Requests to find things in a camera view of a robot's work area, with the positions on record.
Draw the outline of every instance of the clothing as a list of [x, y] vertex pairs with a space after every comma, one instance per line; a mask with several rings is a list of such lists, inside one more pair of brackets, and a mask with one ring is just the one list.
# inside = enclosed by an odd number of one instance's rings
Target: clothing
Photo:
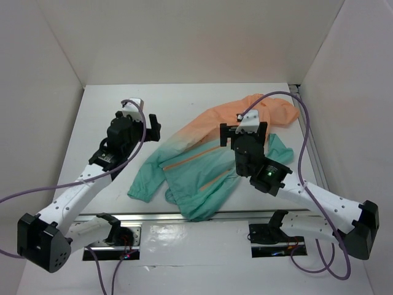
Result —
[[[201, 221], [213, 215], [235, 188], [239, 177], [234, 152], [219, 145], [219, 125], [238, 125], [236, 114], [243, 112], [261, 94], [208, 109], [163, 143], [143, 164], [128, 192], [133, 199], [151, 201], [160, 184], [167, 180], [168, 202], [179, 206], [188, 219]], [[289, 102], [266, 98], [255, 109], [260, 121], [287, 125], [299, 115]], [[285, 161], [290, 157], [279, 138], [269, 139], [269, 153]]]

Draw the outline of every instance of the orange stripe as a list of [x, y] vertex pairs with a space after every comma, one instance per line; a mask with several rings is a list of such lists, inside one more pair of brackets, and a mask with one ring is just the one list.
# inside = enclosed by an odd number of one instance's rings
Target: orange stripe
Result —
[[231, 171], [230, 169], [227, 171], [224, 171], [223, 173], [221, 173], [219, 176], [217, 176], [216, 178], [214, 178], [212, 181], [209, 181], [208, 183], [206, 183], [203, 187], [200, 188], [200, 191], [204, 191], [205, 189], [208, 188], [208, 186], [212, 185], [214, 182], [216, 182], [221, 176], [223, 176], [224, 174], [228, 173], [229, 171]]
[[172, 165], [168, 165], [168, 166], [164, 167], [163, 170], [172, 169], [172, 168], [174, 168], [174, 167], [176, 167], [176, 166], [179, 166], [179, 165], [182, 165], [182, 164], [184, 164], [184, 163], [187, 163], [187, 162], [189, 162], [189, 161], [191, 161], [191, 160], [193, 160], [193, 159], [195, 159], [195, 158], [200, 157], [201, 155], [205, 155], [205, 154], [207, 154], [208, 152], [212, 152], [212, 151], [214, 151], [214, 150], [216, 150], [216, 149], [219, 149], [219, 148], [221, 148], [221, 146], [212, 147], [212, 148], [207, 149], [207, 150], [205, 150], [204, 152], [201, 152], [201, 153], [199, 153], [199, 154], [197, 154], [197, 155], [193, 155], [191, 158], [185, 159], [185, 160], [183, 160], [183, 161], [181, 161], [181, 162], [179, 162], [179, 163], [175, 163], [175, 164], [172, 164]]

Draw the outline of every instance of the white table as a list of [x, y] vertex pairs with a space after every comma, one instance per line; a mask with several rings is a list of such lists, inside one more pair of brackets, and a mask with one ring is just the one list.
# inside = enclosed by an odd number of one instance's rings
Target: white table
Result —
[[[288, 91], [287, 84], [177, 84], [177, 85], [97, 85], [84, 93], [72, 132], [59, 183], [73, 181], [105, 137], [108, 123], [119, 109], [120, 101], [131, 96], [145, 100], [146, 114], [157, 115], [164, 141], [205, 109], [254, 93]], [[288, 128], [273, 128], [284, 144], [294, 149], [296, 162], [303, 136], [298, 122]], [[138, 168], [158, 147], [146, 143], [140, 155], [119, 177], [102, 191], [84, 213], [176, 213], [165, 202], [160, 189], [146, 204], [127, 195]], [[308, 154], [303, 173], [315, 181]], [[296, 205], [257, 192], [245, 179], [221, 208], [221, 211], [296, 209]], [[310, 276], [297, 270], [288, 257], [251, 258], [247, 240], [247, 221], [154, 223], [144, 222], [141, 234], [141, 258], [125, 261], [115, 281], [115, 294], [351, 294], [372, 295], [362, 261], [352, 259], [352, 277], [338, 282], [329, 274]], [[306, 239], [307, 256], [298, 263], [311, 269], [321, 267], [315, 243]], [[326, 247], [330, 257], [330, 245]], [[345, 271], [338, 252], [333, 269]], [[101, 261], [104, 284], [110, 294], [111, 277], [117, 261]], [[50, 274], [27, 262], [17, 295], [97, 295], [101, 294], [94, 262], [82, 261], [82, 250], [75, 252], [64, 267]]]
[[[122, 171], [115, 181], [89, 204], [83, 213], [178, 213], [177, 206], [164, 199], [167, 185], [164, 184], [150, 203], [133, 200], [127, 192], [146, 158], [203, 111], [229, 101], [239, 100], [255, 93], [289, 91], [285, 83], [253, 84], [155, 84], [155, 85], [88, 85], [82, 98], [67, 154], [59, 178], [59, 183], [74, 181], [86, 166], [88, 159], [98, 149], [106, 137], [106, 129], [120, 109], [120, 102], [126, 98], [139, 97], [145, 101], [145, 114], [156, 114], [161, 128], [161, 141], [148, 142], [138, 156]], [[278, 95], [292, 102], [291, 97]], [[282, 142], [294, 149], [295, 159], [289, 167], [296, 171], [303, 133], [298, 121], [287, 128], [273, 127]], [[315, 183], [315, 175], [307, 151], [303, 158], [303, 175]], [[299, 209], [296, 204], [270, 195], [263, 195], [242, 179], [236, 191], [222, 206], [220, 211], [257, 211], [277, 209]]]

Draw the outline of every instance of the teal fabric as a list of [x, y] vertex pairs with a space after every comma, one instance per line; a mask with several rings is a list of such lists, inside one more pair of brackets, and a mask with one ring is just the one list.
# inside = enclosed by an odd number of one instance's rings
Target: teal fabric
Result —
[[[160, 148], [154, 153], [154, 159], [159, 158], [159, 151]], [[293, 161], [294, 152], [285, 147], [277, 135], [270, 134], [267, 157], [288, 164]], [[128, 195], [149, 202], [164, 180], [169, 186], [165, 192], [166, 201], [176, 204], [187, 219], [203, 221], [219, 210], [240, 177], [236, 174], [234, 152], [229, 145], [220, 147], [216, 140], [162, 163], [147, 159]]]

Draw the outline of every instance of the white wall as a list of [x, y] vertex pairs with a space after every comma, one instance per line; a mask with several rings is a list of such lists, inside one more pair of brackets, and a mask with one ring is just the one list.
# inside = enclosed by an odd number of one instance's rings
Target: white wall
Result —
[[[0, 8], [0, 198], [56, 183], [82, 86], [35, 1]], [[0, 248], [16, 252], [16, 222], [53, 192], [0, 204]], [[15, 294], [25, 262], [0, 255], [2, 294]]]
[[379, 205], [381, 227], [365, 263], [376, 295], [393, 287], [392, 49], [392, 7], [346, 0], [301, 87], [330, 188]]
[[38, 0], [84, 84], [300, 83], [343, 0]]

